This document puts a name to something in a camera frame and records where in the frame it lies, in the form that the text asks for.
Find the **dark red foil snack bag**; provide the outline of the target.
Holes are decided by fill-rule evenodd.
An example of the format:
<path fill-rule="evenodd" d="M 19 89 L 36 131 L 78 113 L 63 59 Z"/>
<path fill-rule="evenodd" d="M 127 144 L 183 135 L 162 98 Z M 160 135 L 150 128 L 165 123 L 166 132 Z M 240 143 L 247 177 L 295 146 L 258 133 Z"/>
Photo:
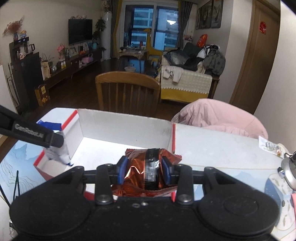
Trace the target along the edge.
<path fill-rule="evenodd" d="M 118 197 L 161 197 L 177 190 L 170 168 L 182 156 L 166 149 L 127 149 L 119 167 L 117 184 L 112 185 L 113 195 Z"/>

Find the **blue white wrapper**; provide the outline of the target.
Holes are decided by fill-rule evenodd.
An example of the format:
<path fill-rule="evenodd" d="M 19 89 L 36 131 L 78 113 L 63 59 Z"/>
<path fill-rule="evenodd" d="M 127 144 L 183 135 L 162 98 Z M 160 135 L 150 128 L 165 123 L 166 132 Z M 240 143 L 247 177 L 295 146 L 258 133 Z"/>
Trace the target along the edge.
<path fill-rule="evenodd" d="M 48 128 L 55 133 L 50 147 L 44 149 L 47 158 L 72 166 L 73 164 L 71 163 L 69 150 L 66 145 L 65 135 L 62 131 L 62 124 L 42 120 L 39 120 L 37 124 Z"/>

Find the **red cardboard box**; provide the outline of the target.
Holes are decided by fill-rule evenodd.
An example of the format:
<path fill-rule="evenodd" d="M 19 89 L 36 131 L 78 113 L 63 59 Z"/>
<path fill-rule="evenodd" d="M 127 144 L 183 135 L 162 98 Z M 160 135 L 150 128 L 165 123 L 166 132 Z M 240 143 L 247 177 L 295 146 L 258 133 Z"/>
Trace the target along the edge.
<path fill-rule="evenodd" d="M 127 149 L 172 151 L 174 128 L 167 120 L 72 108 L 52 109 L 41 120 L 62 124 L 66 155 L 71 161 L 66 165 L 41 152 L 34 167 L 45 180 L 75 166 L 88 171 L 102 164 L 116 164 Z"/>

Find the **brown cardboard gift box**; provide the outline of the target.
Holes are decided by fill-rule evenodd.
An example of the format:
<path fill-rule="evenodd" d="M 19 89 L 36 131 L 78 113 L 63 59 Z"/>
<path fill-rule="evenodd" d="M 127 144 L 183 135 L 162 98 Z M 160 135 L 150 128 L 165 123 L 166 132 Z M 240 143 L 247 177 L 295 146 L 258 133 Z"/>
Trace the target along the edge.
<path fill-rule="evenodd" d="M 39 106 L 45 106 L 50 101 L 48 89 L 45 84 L 39 85 L 35 89 L 35 94 Z"/>

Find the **blue mountain table mat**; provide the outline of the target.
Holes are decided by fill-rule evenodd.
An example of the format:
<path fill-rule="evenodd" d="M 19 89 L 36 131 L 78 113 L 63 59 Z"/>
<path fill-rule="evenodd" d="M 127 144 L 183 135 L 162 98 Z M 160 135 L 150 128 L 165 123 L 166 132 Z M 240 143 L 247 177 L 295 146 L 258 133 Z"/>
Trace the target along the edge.
<path fill-rule="evenodd" d="M 47 181 L 34 167 L 41 152 L 44 149 L 40 146 L 18 141 L 1 160 L 1 197 L 5 203 L 12 203 L 16 196 Z M 278 240 L 295 239 L 295 212 L 291 204 L 294 190 L 278 174 L 282 159 L 260 149 L 257 140 L 221 147 L 177 145 L 174 153 L 182 156 L 181 164 L 194 171 L 212 167 L 260 191 L 258 207 L 267 207 L 267 200 L 273 199 L 277 205 L 273 236 Z"/>

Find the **dark tv cabinet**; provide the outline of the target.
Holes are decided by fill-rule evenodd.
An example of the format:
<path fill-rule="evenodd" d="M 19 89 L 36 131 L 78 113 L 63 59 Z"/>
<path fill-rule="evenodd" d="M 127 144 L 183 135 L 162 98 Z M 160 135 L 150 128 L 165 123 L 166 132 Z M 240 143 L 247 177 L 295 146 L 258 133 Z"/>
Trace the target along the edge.
<path fill-rule="evenodd" d="M 46 85 L 50 89 L 60 81 L 73 77 L 74 73 L 92 65 L 102 58 L 102 48 L 87 51 L 83 55 L 76 55 L 66 61 L 66 67 L 60 68 L 49 78 L 43 78 L 41 63 L 38 62 L 39 54 L 32 54 L 22 60 L 11 63 L 11 71 L 18 98 L 17 112 L 24 113 L 38 107 L 35 89 Z"/>

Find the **pink jacket on chair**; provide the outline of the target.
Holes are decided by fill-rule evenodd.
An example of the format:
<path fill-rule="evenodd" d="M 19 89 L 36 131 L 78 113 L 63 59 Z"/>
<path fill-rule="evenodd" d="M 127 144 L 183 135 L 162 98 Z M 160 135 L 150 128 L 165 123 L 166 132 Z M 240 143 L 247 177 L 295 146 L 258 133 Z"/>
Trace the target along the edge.
<path fill-rule="evenodd" d="M 261 136 L 268 139 L 267 130 L 253 114 L 215 99 L 198 99 L 186 105 L 171 122 L 250 138 L 258 139 Z"/>

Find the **wooden dining chair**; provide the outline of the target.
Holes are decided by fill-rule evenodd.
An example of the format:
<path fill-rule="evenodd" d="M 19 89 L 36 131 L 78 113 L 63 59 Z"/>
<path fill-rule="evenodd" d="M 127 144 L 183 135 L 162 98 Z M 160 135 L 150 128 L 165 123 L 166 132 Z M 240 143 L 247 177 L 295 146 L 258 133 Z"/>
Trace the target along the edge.
<path fill-rule="evenodd" d="M 95 77 L 99 110 L 154 117 L 161 86 L 144 74 L 112 71 Z"/>

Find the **sofa with white cover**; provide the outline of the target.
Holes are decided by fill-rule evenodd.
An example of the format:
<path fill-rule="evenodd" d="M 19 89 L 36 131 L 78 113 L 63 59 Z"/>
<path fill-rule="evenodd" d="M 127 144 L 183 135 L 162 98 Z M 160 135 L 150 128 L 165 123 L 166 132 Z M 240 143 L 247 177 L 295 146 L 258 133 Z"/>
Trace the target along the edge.
<path fill-rule="evenodd" d="M 161 100 L 183 103 L 191 103 L 200 98 L 213 98 L 220 80 L 219 76 L 205 74 L 202 67 L 194 72 L 171 66 L 164 57 L 158 77 Z"/>

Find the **white paper packet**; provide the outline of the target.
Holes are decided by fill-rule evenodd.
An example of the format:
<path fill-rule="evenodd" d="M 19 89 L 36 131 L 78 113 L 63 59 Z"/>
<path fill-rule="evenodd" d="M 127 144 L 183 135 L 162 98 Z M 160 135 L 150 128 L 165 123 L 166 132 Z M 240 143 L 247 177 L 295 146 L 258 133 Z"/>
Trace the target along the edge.
<path fill-rule="evenodd" d="M 285 157 L 285 153 L 289 154 L 290 152 L 288 151 L 288 149 L 283 145 L 283 144 L 275 144 L 265 138 L 263 138 L 262 136 L 259 136 L 258 138 L 258 146 L 260 149 L 271 153 L 275 156 L 278 156 L 280 158 L 284 158 Z"/>

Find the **pink patterned bag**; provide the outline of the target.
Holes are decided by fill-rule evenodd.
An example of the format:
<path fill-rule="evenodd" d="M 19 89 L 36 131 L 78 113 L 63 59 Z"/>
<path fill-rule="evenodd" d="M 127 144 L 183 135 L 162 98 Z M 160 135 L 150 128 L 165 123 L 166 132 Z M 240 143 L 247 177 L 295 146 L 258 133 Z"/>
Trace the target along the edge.
<path fill-rule="evenodd" d="M 296 215 L 296 193 L 291 194 L 291 204 Z"/>

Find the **black television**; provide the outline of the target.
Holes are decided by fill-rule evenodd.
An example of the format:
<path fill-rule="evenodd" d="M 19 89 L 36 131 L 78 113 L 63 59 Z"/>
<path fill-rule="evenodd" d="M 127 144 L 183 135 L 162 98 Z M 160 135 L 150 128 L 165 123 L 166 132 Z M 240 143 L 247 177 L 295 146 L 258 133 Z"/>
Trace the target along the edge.
<path fill-rule="evenodd" d="M 69 19 L 68 20 L 68 43 L 69 45 L 86 42 L 92 39 L 92 19 Z"/>

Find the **pile of clothes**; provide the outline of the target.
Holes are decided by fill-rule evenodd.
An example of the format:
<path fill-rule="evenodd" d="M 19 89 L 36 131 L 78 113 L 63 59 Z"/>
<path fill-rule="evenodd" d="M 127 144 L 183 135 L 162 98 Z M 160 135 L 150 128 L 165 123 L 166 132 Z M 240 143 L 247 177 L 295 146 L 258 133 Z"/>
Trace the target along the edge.
<path fill-rule="evenodd" d="M 200 48 L 187 43 L 183 49 L 168 51 L 164 58 L 171 66 L 176 66 L 190 71 L 198 71 L 203 68 L 205 74 L 220 76 L 224 72 L 226 59 L 218 45 L 205 45 Z"/>

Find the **yellow giraffe toy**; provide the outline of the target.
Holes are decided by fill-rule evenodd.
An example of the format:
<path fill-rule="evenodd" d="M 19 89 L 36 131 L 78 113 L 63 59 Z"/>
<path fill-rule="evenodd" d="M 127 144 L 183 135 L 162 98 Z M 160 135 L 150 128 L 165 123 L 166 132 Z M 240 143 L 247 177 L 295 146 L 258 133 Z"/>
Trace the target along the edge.
<path fill-rule="evenodd" d="M 163 51 L 157 50 L 152 47 L 152 41 L 151 41 L 152 30 L 151 30 L 151 28 L 144 29 L 144 32 L 147 34 L 147 39 L 146 39 L 147 59 L 149 59 L 149 57 L 152 57 L 152 58 L 158 58 L 161 60 L 161 58 L 163 56 Z"/>

